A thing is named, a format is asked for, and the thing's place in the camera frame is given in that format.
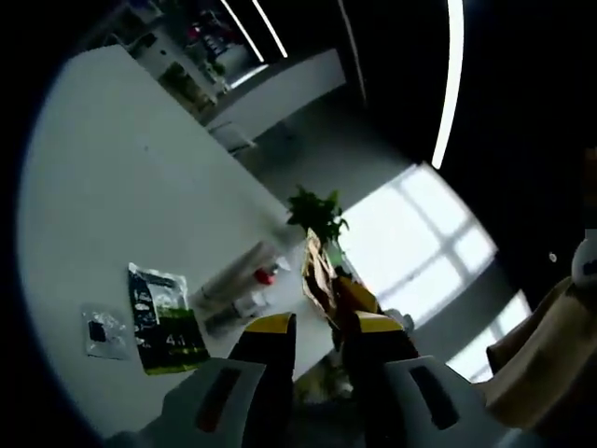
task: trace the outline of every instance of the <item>led light strip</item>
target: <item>led light strip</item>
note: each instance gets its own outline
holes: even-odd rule
[[[465,51],[465,13],[463,0],[448,0],[448,15],[450,17],[450,61],[448,62],[448,80],[446,82],[446,97],[444,110],[439,123],[436,149],[431,164],[437,170],[441,166],[450,138],[451,125],[454,121],[460,75],[463,70],[463,55]]]
[[[224,7],[226,8],[226,11],[230,14],[230,16],[232,16],[232,18],[234,19],[236,24],[239,26],[239,28],[241,29],[241,33],[243,33],[243,35],[244,35],[244,38],[249,42],[251,49],[253,49],[257,58],[262,63],[264,61],[263,56],[261,56],[261,53],[257,49],[255,42],[253,42],[253,39],[251,37],[249,37],[249,34],[244,29],[243,24],[241,23],[241,21],[239,21],[239,18],[236,17],[236,14],[234,14],[234,11],[232,11],[232,9],[230,8],[230,5],[228,4],[228,2],[226,0],[220,0],[220,1],[222,2],[222,5],[224,5]]]
[[[241,84],[243,84],[245,81],[248,81],[249,79],[251,79],[252,77],[254,77],[257,73],[262,72],[263,70],[265,70],[268,67],[269,67],[269,65],[267,65],[266,63],[264,63],[263,65],[260,65],[259,67],[254,68],[249,73],[247,73],[245,75],[242,75],[236,81],[234,81],[232,84],[230,84],[230,88],[231,89],[236,89]]]
[[[263,19],[263,21],[265,22],[265,26],[267,26],[268,30],[270,30],[271,37],[273,37],[273,40],[275,40],[276,45],[278,46],[278,49],[282,53],[282,56],[287,58],[288,53],[286,53],[284,45],[282,45],[282,42],[280,41],[280,37],[278,37],[278,35],[276,34],[276,32],[273,29],[273,26],[271,26],[270,19],[268,19],[268,16],[265,15],[265,12],[263,12],[263,9],[261,8],[261,5],[259,4],[259,2],[257,0],[253,0],[253,5],[255,5],[255,7],[257,8],[257,12],[261,16],[261,19]]]

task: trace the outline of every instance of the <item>window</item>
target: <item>window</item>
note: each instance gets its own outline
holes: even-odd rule
[[[485,350],[506,336],[530,314],[524,294],[519,291],[489,327],[448,361],[448,366],[470,382],[489,380],[493,375]]]
[[[454,251],[468,271],[476,273],[493,259],[495,246],[480,226],[473,226],[456,241]]]
[[[396,308],[403,315],[409,314],[415,323],[422,322],[462,284],[462,277],[448,258],[440,257],[405,286],[385,297],[383,308]]]
[[[419,168],[400,184],[442,235],[452,235],[467,220],[466,207],[433,170]]]
[[[340,245],[383,309],[421,326],[493,259],[491,238],[428,165],[413,166],[345,212]]]

